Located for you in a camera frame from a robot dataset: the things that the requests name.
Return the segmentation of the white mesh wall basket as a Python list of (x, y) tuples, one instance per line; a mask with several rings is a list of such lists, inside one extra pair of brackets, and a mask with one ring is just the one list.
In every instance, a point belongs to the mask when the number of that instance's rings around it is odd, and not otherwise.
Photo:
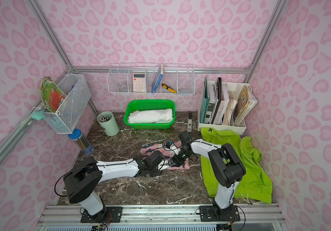
[(81, 74), (67, 74), (57, 85), (67, 97), (55, 113), (44, 111), (45, 121), (57, 134), (71, 134), (90, 100), (91, 92), (85, 76)]

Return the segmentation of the white file organizer rack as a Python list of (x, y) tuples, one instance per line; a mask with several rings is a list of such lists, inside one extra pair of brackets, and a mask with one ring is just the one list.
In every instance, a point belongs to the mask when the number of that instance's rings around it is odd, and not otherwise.
[(245, 121), (243, 121), (239, 126), (234, 125), (234, 111), (238, 102), (238, 97), (241, 89), (244, 85), (247, 85), (251, 90), (250, 84), (246, 83), (232, 83), (232, 82), (224, 82), (222, 81), (222, 99), (220, 101), (220, 106), (217, 112), (216, 122), (215, 124), (211, 124), (214, 106), (215, 106), (215, 94), (214, 94), (214, 84), (216, 81), (208, 80), (208, 91), (209, 91), (209, 104), (208, 110), (205, 118), (205, 123), (200, 123), (200, 107), (201, 107), (201, 97), (200, 97), (200, 105), (198, 108), (198, 130), (201, 128), (213, 128), (219, 131), (227, 131), (231, 130), (239, 135), (242, 135), (246, 129)]

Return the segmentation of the white rolled cloth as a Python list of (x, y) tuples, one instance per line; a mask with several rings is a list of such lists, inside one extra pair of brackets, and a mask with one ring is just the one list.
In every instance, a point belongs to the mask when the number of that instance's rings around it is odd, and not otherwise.
[(145, 110), (130, 113), (127, 121), (130, 124), (169, 123), (173, 120), (172, 109)]

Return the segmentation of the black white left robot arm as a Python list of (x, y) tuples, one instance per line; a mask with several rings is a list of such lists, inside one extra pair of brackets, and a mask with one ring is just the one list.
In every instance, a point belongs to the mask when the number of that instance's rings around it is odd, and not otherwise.
[(160, 151), (149, 156), (115, 162), (98, 161), (88, 157), (63, 176), (68, 200), (80, 204), (92, 217), (105, 216), (107, 208), (101, 197), (94, 192), (96, 186), (104, 181), (136, 176), (159, 176), (167, 168), (168, 161)]

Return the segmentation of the pink calculator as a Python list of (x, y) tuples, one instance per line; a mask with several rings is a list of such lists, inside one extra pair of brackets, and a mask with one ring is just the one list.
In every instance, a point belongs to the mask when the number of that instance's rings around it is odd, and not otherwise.
[(133, 92), (146, 92), (146, 76), (143, 73), (134, 73), (132, 81)]

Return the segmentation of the small glass dish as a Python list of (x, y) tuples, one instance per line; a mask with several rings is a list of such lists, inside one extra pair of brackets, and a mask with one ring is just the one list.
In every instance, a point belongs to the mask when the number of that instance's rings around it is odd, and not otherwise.
[(126, 82), (122, 82), (119, 84), (118, 92), (129, 92), (128, 84)]

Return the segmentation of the dark green folder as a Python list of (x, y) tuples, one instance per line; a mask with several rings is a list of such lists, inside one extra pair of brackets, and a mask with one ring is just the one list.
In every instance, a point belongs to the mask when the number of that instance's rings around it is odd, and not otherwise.
[(209, 91), (208, 91), (208, 78), (204, 80), (202, 98), (201, 98), (201, 107), (200, 107), (200, 123), (205, 123), (205, 118), (208, 110), (209, 104)]

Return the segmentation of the mint green cup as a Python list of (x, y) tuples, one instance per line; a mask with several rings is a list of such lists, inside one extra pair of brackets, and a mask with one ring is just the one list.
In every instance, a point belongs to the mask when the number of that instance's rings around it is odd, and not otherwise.
[(112, 112), (106, 111), (100, 113), (97, 116), (97, 121), (107, 136), (114, 136), (119, 132), (119, 127)]

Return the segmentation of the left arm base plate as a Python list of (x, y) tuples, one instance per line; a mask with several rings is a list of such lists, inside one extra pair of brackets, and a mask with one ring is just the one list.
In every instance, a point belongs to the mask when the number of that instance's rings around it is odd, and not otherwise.
[(81, 223), (119, 223), (122, 217), (123, 207), (105, 207), (96, 215), (90, 215), (86, 209), (81, 213)]

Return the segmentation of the green plastic basket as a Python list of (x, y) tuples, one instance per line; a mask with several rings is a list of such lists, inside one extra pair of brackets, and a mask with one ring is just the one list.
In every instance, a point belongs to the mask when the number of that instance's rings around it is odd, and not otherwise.
[[(130, 123), (129, 117), (135, 111), (171, 109), (172, 120), (167, 123)], [(133, 129), (169, 129), (176, 119), (176, 105), (171, 100), (151, 99), (131, 101), (126, 109), (124, 122)]]

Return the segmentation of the lime green garment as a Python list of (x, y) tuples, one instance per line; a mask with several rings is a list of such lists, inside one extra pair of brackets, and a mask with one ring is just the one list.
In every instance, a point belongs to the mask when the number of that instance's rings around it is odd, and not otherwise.
[(234, 198), (272, 203), (273, 183), (260, 165), (262, 153), (252, 145), (251, 137), (241, 138), (234, 131), (219, 131), (213, 128), (201, 128), (201, 135), (205, 141), (213, 144), (231, 144), (242, 161), (246, 174), (237, 186)]

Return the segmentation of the brown paper envelopes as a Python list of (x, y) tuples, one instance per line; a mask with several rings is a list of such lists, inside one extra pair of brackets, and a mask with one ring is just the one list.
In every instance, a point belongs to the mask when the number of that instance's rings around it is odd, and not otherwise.
[(247, 85), (244, 85), (240, 91), (234, 111), (234, 125), (239, 126), (258, 102), (252, 90)]

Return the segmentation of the mint green wall hook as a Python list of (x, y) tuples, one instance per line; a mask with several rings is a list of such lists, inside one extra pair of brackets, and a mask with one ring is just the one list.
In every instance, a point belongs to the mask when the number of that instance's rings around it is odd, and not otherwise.
[(40, 121), (44, 120), (46, 118), (46, 115), (44, 111), (35, 111), (32, 113), (31, 118)]

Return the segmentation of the blue book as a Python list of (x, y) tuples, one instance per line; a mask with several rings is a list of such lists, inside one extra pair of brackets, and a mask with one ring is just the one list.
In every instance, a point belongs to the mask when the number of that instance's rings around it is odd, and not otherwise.
[(161, 64), (152, 82), (151, 93), (156, 93), (158, 86), (161, 84), (163, 76), (164, 76), (164, 65)]

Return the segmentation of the pink shark print shorts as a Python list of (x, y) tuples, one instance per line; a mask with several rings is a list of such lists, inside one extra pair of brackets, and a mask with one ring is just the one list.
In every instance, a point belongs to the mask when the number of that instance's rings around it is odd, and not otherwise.
[[(165, 150), (162, 144), (154, 144), (154, 145), (145, 145), (141, 148), (140, 153), (142, 155), (149, 156), (153, 151), (160, 151), (167, 161), (171, 161), (171, 159), (175, 156), (173, 151)], [(168, 170), (187, 170), (190, 168), (189, 160), (186, 161), (179, 167), (168, 167)]]

